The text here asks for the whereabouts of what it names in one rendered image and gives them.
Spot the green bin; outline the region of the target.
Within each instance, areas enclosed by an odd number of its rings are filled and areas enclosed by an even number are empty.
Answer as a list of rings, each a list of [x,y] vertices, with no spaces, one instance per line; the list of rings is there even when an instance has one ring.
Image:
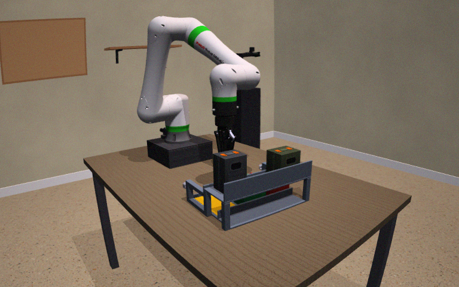
[[[266,196],[266,192],[260,193],[260,194],[257,194],[257,195],[254,195],[254,196],[251,196],[251,197],[248,197],[248,198],[245,198],[245,199],[234,201],[234,203],[240,204],[240,203],[244,203],[246,201],[251,201],[251,200],[254,200],[254,199],[258,199],[258,198],[263,197],[263,196]]]

